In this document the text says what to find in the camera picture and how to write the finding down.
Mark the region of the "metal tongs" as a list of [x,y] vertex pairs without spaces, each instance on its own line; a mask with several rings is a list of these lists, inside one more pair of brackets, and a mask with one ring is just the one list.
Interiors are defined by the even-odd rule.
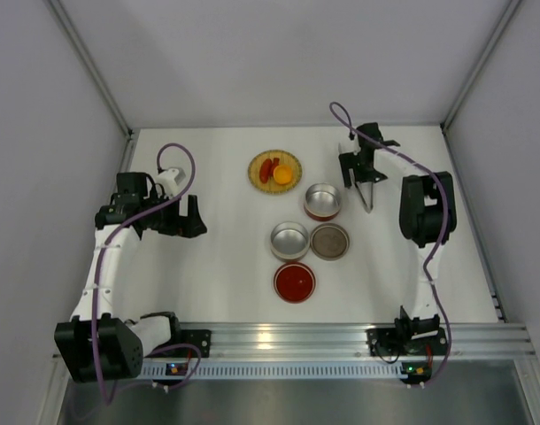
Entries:
[[372,182],[355,182],[354,186],[359,193],[366,213],[371,213],[374,209],[374,184]]

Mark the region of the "yellow egg tart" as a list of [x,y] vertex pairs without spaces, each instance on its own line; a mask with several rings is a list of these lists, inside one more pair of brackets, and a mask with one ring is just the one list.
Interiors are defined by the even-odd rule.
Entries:
[[293,180],[293,170],[288,165],[278,165],[273,170],[273,179],[276,184],[287,185]]

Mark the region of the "beige round lid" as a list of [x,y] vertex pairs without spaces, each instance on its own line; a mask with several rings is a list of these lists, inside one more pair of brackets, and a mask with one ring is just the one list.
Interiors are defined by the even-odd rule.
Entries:
[[335,223],[324,223],[316,227],[310,237],[312,252],[327,261],[342,258],[350,249],[348,232]]

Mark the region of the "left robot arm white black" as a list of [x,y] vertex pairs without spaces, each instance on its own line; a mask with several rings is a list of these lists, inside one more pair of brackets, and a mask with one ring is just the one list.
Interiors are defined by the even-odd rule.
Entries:
[[192,336],[175,313],[147,313],[121,319],[114,309],[120,287],[146,231],[195,238],[206,234],[197,196],[187,197],[180,212],[176,181],[166,173],[120,173],[117,189],[95,216],[95,248],[88,278],[69,321],[60,322],[54,341],[77,383],[136,378],[145,358],[206,357],[210,338]]

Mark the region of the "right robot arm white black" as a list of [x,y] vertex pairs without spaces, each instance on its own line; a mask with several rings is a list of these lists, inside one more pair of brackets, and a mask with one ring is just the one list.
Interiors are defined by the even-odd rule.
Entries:
[[447,171],[433,172],[403,153],[395,141],[386,141],[376,123],[348,124],[353,148],[339,148],[343,184],[361,189],[389,182],[399,195],[398,226],[410,242],[416,263],[410,273],[415,294],[402,305],[394,320],[393,337],[382,345],[395,345],[401,353],[418,340],[443,335],[449,350],[449,319],[437,294],[436,280],[445,244],[457,227],[454,183]]

